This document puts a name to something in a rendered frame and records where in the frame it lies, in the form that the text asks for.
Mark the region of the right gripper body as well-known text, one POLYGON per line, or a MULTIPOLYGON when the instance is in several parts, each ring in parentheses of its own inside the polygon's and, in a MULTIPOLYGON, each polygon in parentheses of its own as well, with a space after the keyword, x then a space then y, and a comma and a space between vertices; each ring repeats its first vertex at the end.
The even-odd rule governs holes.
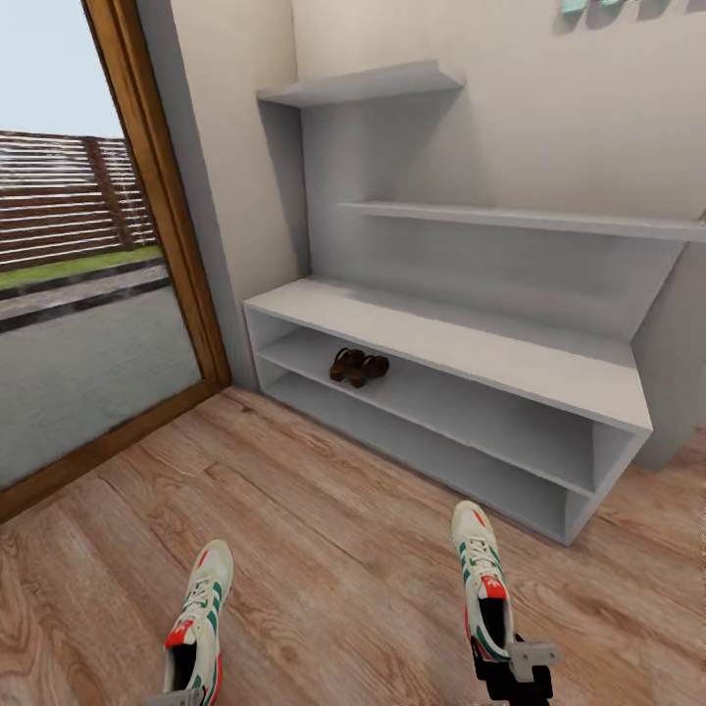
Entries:
POLYGON ((553 698, 553 687, 548 666, 532 666, 533 682, 517 682, 509 662, 488 661, 484 668, 491 700, 508 700, 510 706, 550 706, 547 698, 553 698))

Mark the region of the gym shoe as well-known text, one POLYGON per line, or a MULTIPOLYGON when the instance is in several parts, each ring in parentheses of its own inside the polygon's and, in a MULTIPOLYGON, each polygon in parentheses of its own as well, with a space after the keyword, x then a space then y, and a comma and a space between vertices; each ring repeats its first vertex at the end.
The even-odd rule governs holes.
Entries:
POLYGON ((452 536, 461 558, 467 593, 467 638, 474 636, 481 656, 511 662, 507 644, 515 642, 510 594, 506 588, 493 527, 472 500, 457 504, 452 536))
POLYGON ((221 690, 219 621, 231 590, 234 561, 223 538, 211 540, 192 569, 181 616, 166 640, 165 692, 204 688, 201 706, 213 706, 221 690))

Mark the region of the sandal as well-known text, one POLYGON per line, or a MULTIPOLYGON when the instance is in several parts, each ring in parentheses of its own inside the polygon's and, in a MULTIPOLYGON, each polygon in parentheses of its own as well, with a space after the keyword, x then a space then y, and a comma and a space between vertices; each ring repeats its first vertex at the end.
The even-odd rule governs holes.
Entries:
POLYGON ((350 385, 356 389, 364 386, 369 378, 382 378, 389 369, 388 358, 382 356, 365 356, 359 366, 350 375, 350 385))
POLYGON ((329 369, 329 376, 332 381, 340 382, 345 378, 348 370, 356 370, 360 361, 364 359, 362 350, 347 350, 341 355, 336 356, 334 365, 329 369))

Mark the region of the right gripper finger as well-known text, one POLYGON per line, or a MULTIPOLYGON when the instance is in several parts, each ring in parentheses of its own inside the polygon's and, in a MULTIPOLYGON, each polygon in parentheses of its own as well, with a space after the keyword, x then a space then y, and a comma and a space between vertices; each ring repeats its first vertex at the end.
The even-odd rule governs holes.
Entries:
POLYGON ((475 667, 476 667, 476 672, 477 672, 477 677, 479 681, 485 681, 485 668, 484 665, 487 663, 486 660, 483 659, 481 656, 478 644, 476 643, 475 637, 471 637, 471 642, 473 646, 473 649, 475 649, 475 667))

